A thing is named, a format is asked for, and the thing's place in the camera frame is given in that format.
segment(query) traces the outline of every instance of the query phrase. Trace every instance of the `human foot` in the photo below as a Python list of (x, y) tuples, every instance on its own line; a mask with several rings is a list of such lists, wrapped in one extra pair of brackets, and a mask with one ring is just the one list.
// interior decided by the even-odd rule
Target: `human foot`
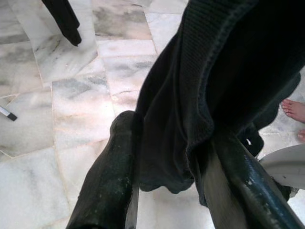
[(305, 142), (305, 129), (299, 132), (298, 137), (302, 142)]
[(288, 117), (305, 123), (305, 104), (285, 99), (282, 102), (282, 108)]

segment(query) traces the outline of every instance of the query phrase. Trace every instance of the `bare foot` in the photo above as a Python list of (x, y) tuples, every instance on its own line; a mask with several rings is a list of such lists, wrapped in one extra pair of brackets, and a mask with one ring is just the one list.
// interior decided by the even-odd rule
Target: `bare foot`
[(305, 104), (285, 99), (282, 102), (282, 108), (288, 117), (305, 123)]
[(298, 137), (302, 142), (305, 142), (305, 129), (299, 132)]

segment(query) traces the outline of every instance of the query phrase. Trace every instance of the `black garment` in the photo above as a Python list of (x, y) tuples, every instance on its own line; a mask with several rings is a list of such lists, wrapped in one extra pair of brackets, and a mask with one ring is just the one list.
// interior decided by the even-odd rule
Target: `black garment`
[(213, 136), (215, 121), (253, 155), (261, 150), (257, 130), (274, 120), (305, 64), (304, 7), (302, 0), (189, 1), (137, 104), (142, 190), (178, 193), (194, 180), (200, 189), (194, 154)]
[(42, 0), (42, 2), (52, 14), (63, 36), (75, 46), (81, 43), (81, 37), (77, 31), (80, 23), (68, 0)]

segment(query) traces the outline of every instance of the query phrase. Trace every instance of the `black cloth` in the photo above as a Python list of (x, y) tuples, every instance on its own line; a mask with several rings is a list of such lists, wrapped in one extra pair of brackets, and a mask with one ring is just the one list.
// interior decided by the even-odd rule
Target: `black cloth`
[(216, 121), (258, 154), (257, 131), (300, 81), (304, 8), (302, 0), (189, 1), (136, 108), (144, 117), (142, 190), (166, 186), (178, 193), (198, 182), (195, 152), (213, 136)]
[(80, 26), (77, 17), (68, 0), (42, 0), (55, 19), (63, 36), (74, 46), (81, 43), (81, 36), (77, 31)]

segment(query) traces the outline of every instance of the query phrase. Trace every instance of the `marble floor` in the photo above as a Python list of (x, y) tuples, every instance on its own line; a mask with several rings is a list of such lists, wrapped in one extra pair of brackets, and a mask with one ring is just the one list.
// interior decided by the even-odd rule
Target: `marble floor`
[[(64, 229), (113, 119), (174, 35), (187, 0), (70, 0), (82, 42), (72, 46), (41, 0), (0, 0), (0, 225)], [(305, 102), (305, 70), (291, 96)], [(280, 110), (261, 130), (260, 157), (299, 144), (305, 125)], [(289, 201), (305, 223), (305, 192)], [(213, 229), (196, 189), (140, 192), (138, 229)]]

